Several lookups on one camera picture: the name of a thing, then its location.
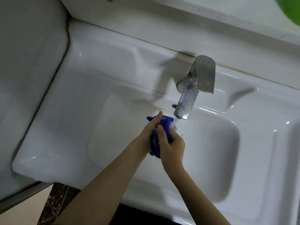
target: sink basin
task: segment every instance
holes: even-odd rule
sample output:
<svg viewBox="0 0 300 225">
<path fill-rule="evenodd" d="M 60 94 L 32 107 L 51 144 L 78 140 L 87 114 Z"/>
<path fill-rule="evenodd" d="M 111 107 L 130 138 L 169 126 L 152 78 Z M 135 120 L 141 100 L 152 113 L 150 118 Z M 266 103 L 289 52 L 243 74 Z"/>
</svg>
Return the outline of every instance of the sink basin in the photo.
<svg viewBox="0 0 300 225">
<path fill-rule="evenodd" d="M 84 188 L 159 110 L 172 116 L 176 83 L 194 58 L 79 21 L 71 45 L 14 161 L 44 182 Z M 300 197 L 300 92 L 216 67 L 199 92 L 184 167 L 232 225 L 295 225 Z M 160 159 L 148 155 L 123 204 L 194 224 Z"/>
<path fill-rule="evenodd" d="M 140 134 L 148 123 L 145 117 L 155 116 L 159 110 L 173 116 L 172 105 L 176 101 L 160 96 L 130 87 L 115 88 L 107 98 L 89 140 L 90 158 L 104 168 Z M 223 200 L 230 188 L 238 153 L 236 125 L 193 109 L 189 119 L 180 120 L 177 127 L 186 143 L 184 167 L 212 201 Z M 147 156 L 134 178 L 177 192 L 156 157 Z"/>
</svg>

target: brown marble tile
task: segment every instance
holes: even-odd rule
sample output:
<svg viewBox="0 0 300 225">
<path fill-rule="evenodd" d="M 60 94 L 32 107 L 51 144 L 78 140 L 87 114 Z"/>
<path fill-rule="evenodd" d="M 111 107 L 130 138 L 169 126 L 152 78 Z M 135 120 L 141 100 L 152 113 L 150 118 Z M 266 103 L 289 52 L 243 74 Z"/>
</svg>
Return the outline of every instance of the brown marble tile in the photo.
<svg viewBox="0 0 300 225">
<path fill-rule="evenodd" d="M 58 216 L 68 186 L 55 183 L 46 201 L 37 225 L 52 225 Z"/>
</svg>

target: blue rag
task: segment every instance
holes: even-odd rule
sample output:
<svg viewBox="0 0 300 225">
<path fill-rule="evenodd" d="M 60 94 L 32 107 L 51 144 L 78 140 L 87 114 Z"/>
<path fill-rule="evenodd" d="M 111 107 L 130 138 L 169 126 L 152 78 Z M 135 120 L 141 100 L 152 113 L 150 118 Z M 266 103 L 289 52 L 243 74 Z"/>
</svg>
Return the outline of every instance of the blue rag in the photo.
<svg viewBox="0 0 300 225">
<path fill-rule="evenodd" d="M 147 117 L 148 121 L 151 121 L 154 117 Z M 172 143 L 173 140 L 170 136 L 170 131 L 169 131 L 169 127 L 171 125 L 171 123 L 174 121 L 174 118 L 172 117 L 168 117 L 163 115 L 163 118 L 160 120 L 160 125 L 163 126 L 163 129 L 166 132 L 167 135 L 167 139 L 169 143 Z M 150 136 L 150 141 L 151 141 L 151 151 L 150 151 L 150 155 L 155 155 L 157 158 L 160 159 L 160 146 L 159 146 L 159 140 L 158 140 L 158 135 L 157 135 L 157 131 L 156 129 L 153 130 L 153 133 Z"/>
</svg>

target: white wall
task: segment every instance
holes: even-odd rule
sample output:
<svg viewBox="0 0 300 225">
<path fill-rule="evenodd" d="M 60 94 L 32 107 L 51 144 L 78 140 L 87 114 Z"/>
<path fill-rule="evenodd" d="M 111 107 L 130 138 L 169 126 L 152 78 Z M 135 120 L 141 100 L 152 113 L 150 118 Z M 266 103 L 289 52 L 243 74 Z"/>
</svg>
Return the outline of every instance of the white wall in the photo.
<svg viewBox="0 0 300 225">
<path fill-rule="evenodd" d="M 1 0 L 0 200 L 35 182 L 11 163 L 65 52 L 65 28 L 60 0 Z"/>
<path fill-rule="evenodd" d="M 74 18 L 300 89 L 300 46 L 147 0 L 62 0 Z"/>
</svg>

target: faucet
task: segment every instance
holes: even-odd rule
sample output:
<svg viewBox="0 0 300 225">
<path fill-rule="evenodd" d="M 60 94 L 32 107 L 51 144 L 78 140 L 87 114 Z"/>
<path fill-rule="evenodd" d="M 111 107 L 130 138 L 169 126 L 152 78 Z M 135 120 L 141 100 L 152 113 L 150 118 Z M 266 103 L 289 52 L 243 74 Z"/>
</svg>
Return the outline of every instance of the faucet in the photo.
<svg viewBox="0 0 300 225">
<path fill-rule="evenodd" d="M 215 76 L 215 61 L 208 56 L 197 56 L 188 74 L 177 84 L 177 90 L 182 93 L 174 111 L 177 118 L 188 119 L 199 91 L 214 93 Z"/>
</svg>

